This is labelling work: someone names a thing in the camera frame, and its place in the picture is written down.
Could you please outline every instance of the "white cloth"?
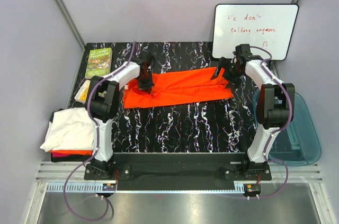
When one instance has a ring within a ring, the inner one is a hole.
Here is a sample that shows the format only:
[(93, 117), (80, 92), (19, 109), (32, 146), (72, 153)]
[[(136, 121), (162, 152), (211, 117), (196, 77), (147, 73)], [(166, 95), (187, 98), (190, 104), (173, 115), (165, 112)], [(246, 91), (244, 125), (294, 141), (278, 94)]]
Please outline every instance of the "white cloth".
[(85, 108), (55, 112), (40, 148), (45, 151), (93, 150), (94, 126)]

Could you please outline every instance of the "translucent blue container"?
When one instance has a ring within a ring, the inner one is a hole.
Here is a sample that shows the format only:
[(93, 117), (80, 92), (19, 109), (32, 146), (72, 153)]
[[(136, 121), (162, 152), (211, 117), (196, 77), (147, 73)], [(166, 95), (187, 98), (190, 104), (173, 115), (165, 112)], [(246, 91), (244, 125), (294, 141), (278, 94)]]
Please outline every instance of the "translucent blue container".
[[(252, 97), (254, 114), (259, 92), (255, 92)], [(287, 129), (278, 134), (269, 159), (281, 159), (288, 166), (305, 166), (317, 162), (321, 155), (322, 148), (306, 103), (301, 95), (296, 93), (293, 121)]]

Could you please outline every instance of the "green book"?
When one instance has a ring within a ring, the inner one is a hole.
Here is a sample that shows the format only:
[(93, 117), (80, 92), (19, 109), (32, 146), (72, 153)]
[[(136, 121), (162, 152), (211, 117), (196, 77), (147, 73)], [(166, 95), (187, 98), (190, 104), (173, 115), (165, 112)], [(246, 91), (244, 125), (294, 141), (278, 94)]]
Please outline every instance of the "green book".
[(112, 49), (102, 48), (90, 51), (85, 77), (105, 76), (111, 71)]

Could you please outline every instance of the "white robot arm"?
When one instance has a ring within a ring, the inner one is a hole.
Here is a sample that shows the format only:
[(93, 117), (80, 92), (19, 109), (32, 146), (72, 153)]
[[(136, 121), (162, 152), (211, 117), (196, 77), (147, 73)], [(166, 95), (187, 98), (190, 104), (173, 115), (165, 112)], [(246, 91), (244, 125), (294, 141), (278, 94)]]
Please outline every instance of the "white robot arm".
[(125, 62), (112, 73), (104, 76), (94, 76), (91, 79), (88, 92), (91, 93), (94, 87), (104, 78), (106, 79), (93, 92), (87, 96), (86, 108), (90, 102), (90, 113), (94, 118), (94, 126), (99, 127), (99, 140), (97, 130), (94, 135), (94, 149), (97, 153), (91, 160), (90, 168), (95, 169), (97, 177), (108, 177), (113, 173), (113, 149), (112, 149), (112, 123), (116, 116), (120, 104), (120, 90), (132, 79), (138, 80), (139, 89), (150, 93), (153, 84), (151, 64), (154, 56), (149, 52), (141, 52), (139, 58), (134, 58)]
[[(241, 82), (240, 77), (247, 75), (260, 89), (255, 114), (259, 127), (254, 136), (253, 143), (247, 151), (247, 157), (249, 160), (248, 165), (251, 165), (251, 163), (264, 163), (264, 155), (268, 156), (279, 132), (272, 134), (272, 139), (268, 142), (269, 136), (273, 131), (279, 130), (287, 123), (290, 112), (292, 112), (293, 119), (295, 87), (293, 84), (284, 83), (277, 79), (268, 70), (266, 64), (262, 62), (260, 56), (252, 55), (249, 44), (236, 46), (234, 54), (236, 55), (234, 62), (225, 58), (220, 59), (219, 66), (211, 79), (218, 77), (221, 68), (224, 68), (223, 77), (229, 81), (229, 86), (239, 87)], [(287, 91), (292, 103), (291, 111), (289, 110), (286, 96), (277, 83), (282, 85)]]

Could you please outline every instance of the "orange cloth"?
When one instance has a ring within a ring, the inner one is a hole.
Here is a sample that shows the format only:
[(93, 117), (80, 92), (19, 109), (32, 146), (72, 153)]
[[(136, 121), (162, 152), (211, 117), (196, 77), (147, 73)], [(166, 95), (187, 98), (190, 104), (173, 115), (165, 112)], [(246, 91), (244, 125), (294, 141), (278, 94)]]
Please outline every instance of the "orange cloth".
[(123, 95), (123, 107), (155, 107), (213, 101), (232, 98), (228, 84), (221, 75), (210, 80), (216, 68), (196, 69), (164, 74), (153, 74), (154, 87), (151, 94), (139, 90), (138, 81), (133, 79)]
[(93, 151), (87, 150), (59, 150), (59, 151), (50, 151), (51, 153), (58, 154), (78, 154), (78, 155), (92, 155)]

